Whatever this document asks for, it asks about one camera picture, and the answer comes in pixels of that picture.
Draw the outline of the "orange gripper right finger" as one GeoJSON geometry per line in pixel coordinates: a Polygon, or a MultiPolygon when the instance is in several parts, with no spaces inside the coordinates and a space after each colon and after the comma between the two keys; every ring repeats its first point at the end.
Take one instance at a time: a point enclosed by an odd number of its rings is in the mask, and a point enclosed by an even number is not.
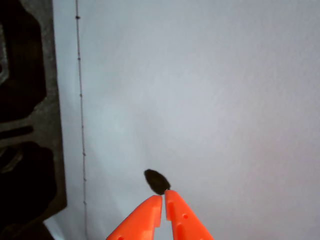
{"type": "Polygon", "coordinates": [[[174,240],[214,240],[185,200],[174,190],[166,190],[166,219],[171,222],[174,240]]]}

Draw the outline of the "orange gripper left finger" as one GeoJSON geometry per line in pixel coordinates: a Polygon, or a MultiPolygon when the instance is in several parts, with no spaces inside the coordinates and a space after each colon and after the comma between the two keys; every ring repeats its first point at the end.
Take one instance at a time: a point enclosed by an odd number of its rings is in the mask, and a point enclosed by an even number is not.
{"type": "Polygon", "coordinates": [[[143,201],[106,238],[107,240],[153,240],[161,225],[162,197],[153,195],[143,201]]]}

